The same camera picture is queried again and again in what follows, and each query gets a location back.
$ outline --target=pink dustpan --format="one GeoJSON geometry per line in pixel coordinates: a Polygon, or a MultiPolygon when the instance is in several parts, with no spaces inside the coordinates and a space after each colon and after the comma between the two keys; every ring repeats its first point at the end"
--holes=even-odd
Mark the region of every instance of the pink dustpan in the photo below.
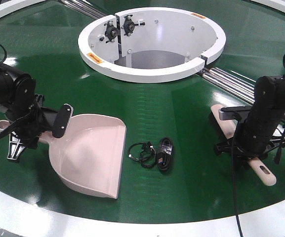
{"type": "MultiPolygon", "coordinates": [[[[0,130],[8,126],[0,121],[0,130]]],[[[82,114],[73,116],[62,138],[44,132],[55,172],[69,188],[91,196],[117,198],[126,134],[118,118],[82,114]]]]}

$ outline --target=white circular frame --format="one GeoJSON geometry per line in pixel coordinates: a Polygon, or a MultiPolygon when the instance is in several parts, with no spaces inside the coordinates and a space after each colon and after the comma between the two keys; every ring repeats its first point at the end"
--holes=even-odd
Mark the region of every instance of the white circular frame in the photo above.
{"type": "MultiPolygon", "coordinates": [[[[170,19],[169,16],[164,16],[164,18],[167,18],[168,21],[173,21],[174,19],[170,19]]],[[[172,29],[172,32],[175,34],[179,33],[179,29],[172,29]]],[[[121,37],[122,41],[125,41],[129,37],[123,36],[124,30],[121,30],[121,37]]],[[[166,7],[145,7],[145,8],[136,8],[136,9],[130,9],[122,12],[118,12],[113,15],[108,15],[103,18],[100,18],[92,23],[90,23],[88,26],[86,26],[83,31],[79,35],[79,49],[82,59],[85,63],[87,63],[91,68],[94,70],[107,75],[109,77],[129,81],[129,82],[139,82],[139,83],[157,83],[157,82],[167,82],[167,81],[173,81],[182,79],[185,77],[188,77],[190,75],[193,75],[200,70],[204,68],[206,64],[209,64],[216,60],[222,53],[224,45],[226,43],[226,35],[222,28],[217,25],[212,20],[206,18],[205,16],[202,16],[200,14],[180,10],[180,9],[174,9],[174,8],[166,8],[166,7]],[[201,26],[204,25],[204,27],[201,27],[200,31],[196,34],[203,34],[205,29],[208,31],[213,30],[215,42],[213,45],[210,45],[210,48],[203,48],[203,51],[200,55],[193,58],[192,60],[174,66],[174,67],[168,67],[168,68],[160,68],[160,69],[135,69],[135,68],[128,68],[124,66],[119,66],[117,64],[114,64],[110,61],[115,61],[115,57],[113,59],[110,58],[104,58],[109,57],[105,53],[104,56],[97,55],[95,52],[95,45],[100,46],[104,45],[105,51],[109,54],[112,54],[112,52],[115,52],[118,54],[118,39],[115,39],[114,43],[105,43],[101,42],[99,43],[99,37],[104,36],[104,32],[106,29],[106,23],[109,21],[113,21],[114,26],[116,26],[116,20],[117,17],[120,18],[120,21],[123,20],[123,16],[126,15],[143,15],[145,16],[146,20],[152,17],[156,17],[157,14],[163,14],[166,13],[167,15],[171,13],[179,13],[181,16],[186,16],[186,19],[188,22],[192,22],[195,27],[196,24],[200,23],[201,26]]]]}
{"type": "MultiPolygon", "coordinates": [[[[44,0],[12,0],[0,5],[0,18],[44,0]]],[[[285,200],[240,215],[245,236],[285,237],[285,200]]],[[[0,192],[3,237],[236,237],[234,216],[180,224],[128,224],[84,219],[45,210],[0,192]]]]}

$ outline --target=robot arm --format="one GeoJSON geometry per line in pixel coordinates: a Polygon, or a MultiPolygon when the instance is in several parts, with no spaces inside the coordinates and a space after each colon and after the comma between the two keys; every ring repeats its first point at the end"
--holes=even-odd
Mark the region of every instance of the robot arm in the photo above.
{"type": "MultiPolygon", "coordinates": [[[[285,146],[285,131],[282,139],[272,137],[285,114],[285,75],[259,78],[254,87],[253,106],[222,108],[219,114],[224,120],[235,118],[239,123],[235,139],[217,144],[217,152],[230,152],[233,140],[233,152],[243,160],[266,157],[269,151],[277,147],[281,149],[285,146]]],[[[280,155],[275,162],[280,162],[280,155]]]]}
{"type": "Polygon", "coordinates": [[[43,132],[51,131],[53,137],[62,137],[73,108],[68,104],[59,111],[43,107],[44,96],[35,94],[36,81],[29,74],[4,64],[5,59],[6,55],[0,62],[0,111],[5,113],[10,125],[0,133],[0,138],[10,135],[8,159],[18,162],[25,148],[37,148],[43,132]],[[20,149],[11,152],[15,141],[20,149]]]}

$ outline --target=green conveyor belt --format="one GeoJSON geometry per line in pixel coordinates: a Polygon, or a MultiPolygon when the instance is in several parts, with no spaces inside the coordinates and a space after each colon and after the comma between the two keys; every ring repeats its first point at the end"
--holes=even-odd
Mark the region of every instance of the green conveyor belt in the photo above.
{"type": "MultiPolygon", "coordinates": [[[[257,79],[284,72],[285,14],[243,0],[103,1],[105,12],[145,6],[166,6],[198,12],[217,22],[227,43],[214,66],[257,79]]],[[[174,142],[174,163],[168,174],[144,169],[124,155],[119,198],[90,197],[67,188],[52,169],[48,146],[23,153],[19,164],[6,160],[8,139],[0,140],[0,191],[14,198],[73,216],[112,222],[180,223],[233,215],[231,163],[216,156],[223,140],[211,118],[216,103],[242,101],[194,75],[160,84],[135,84],[106,77],[81,59],[78,36],[93,19],[56,1],[19,10],[0,19],[0,43],[15,67],[37,80],[36,93],[45,106],[74,107],[74,115],[114,116],[127,126],[125,149],[140,141],[174,142]]],[[[280,165],[264,160],[277,184],[264,186],[252,170],[237,172],[240,213],[285,199],[285,149],[280,165]]]]}

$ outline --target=bolt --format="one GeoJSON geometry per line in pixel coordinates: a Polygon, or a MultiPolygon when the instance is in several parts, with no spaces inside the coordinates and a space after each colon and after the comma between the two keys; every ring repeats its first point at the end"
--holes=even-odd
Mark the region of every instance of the bolt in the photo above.
{"type": "Polygon", "coordinates": [[[3,235],[4,235],[4,231],[0,234],[0,237],[3,237],[3,235]]]}
{"type": "Polygon", "coordinates": [[[130,25],[128,26],[128,30],[133,31],[133,30],[134,30],[134,25],[133,25],[133,24],[130,24],[130,25]]]}
{"type": "Polygon", "coordinates": [[[116,30],[111,31],[111,36],[112,37],[116,37],[117,36],[117,31],[116,30]]]}

